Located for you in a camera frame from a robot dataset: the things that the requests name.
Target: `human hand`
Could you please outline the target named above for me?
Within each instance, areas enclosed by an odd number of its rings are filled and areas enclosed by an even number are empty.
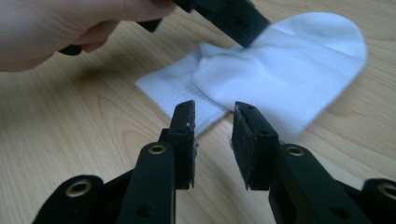
[[[33,68],[70,44],[102,47],[119,21],[152,21],[171,0],[0,0],[0,72]]]

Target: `screw hole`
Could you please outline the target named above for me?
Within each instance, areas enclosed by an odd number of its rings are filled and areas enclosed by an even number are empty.
[[[140,217],[151,217],[154,213],[154,205],[151,203],[143,203],[137,208],[136,213]]]
[[[382,183],[378,185],[378,190],[381,191],[385,196],[396,200],[396,187],[388,183]]]
[[[71,184],[66,190],[66,195],[70,198],[76,198],[90,191],[91,187],[91,181],[82,179]]]
[[[349,219],[350,218],[350,214],[348,213],[347,210],[345,210],[344,208],[341,207],[331,207],[330,211],[332,211],[332,213],[334,215],[336,215],[337,217],[341,218],[341,219]]]
[[[288,152],[293,156],[303,156],[304,152],[297,147],[288,147]]]
[[[154,147],[151,147],[148,150],[148,152],[151,153],[151,154],[161,154],[161,153],[165,152],[165,147],[163,147],[163,146],[154,146]]]

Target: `wooden surface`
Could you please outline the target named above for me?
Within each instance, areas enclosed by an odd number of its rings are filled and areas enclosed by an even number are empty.
[[[272,22],[330,11],[359,25],[369,50],[366,68],[295,143],[355,188],[367,178],[396,180],[395,1],[254,3]],[[134,82],[203,41],[234,45],[197,13],[178,9],[154,35],[123,22],[95,53],[56,54],[31,71],[0,74],[0,223],[30,223],[72,176],[107,182],[134,168],[140,148],[170,122]],[[196,187],[177,192],[177,223],[274,223],[267,193],[244,189],[229,147],[232,120],[227,115],[197,139]]]

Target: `white cloth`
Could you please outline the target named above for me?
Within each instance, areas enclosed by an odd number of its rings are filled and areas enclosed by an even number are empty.
[[[136,85],[168,116],[196,101],[196,132],[221,118],[235,101],[256,106],[280,139],[294,140],[351,83],[367,51],[356,24],[310,12],[271,25],[247,48],[201,44]]]

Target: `black robotic claw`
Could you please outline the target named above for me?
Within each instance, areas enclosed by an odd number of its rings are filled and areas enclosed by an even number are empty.
[[[308,149],[278,143],[252,105],[236,102],[232,144],[247,188],[270,190],[276,223],[396,221],[396,182],[369,179],[359,191],[332,179]]]
[[[194,120],[194,101],[178,105],[170,128],[142,148],[133,170],[106,184],[94,175],[63,182],[34,223],[175,223],[176,189],[194,179]]]
[[[194,9],[211,21],[224,34],[236,43],[247,48],[256,37],[270,24],[248,0],[174,0],[186,12]],[[138,22],[149,32],[154,32],[161,20]],[[62,54],[78,55],[81,46],[70,45]]]

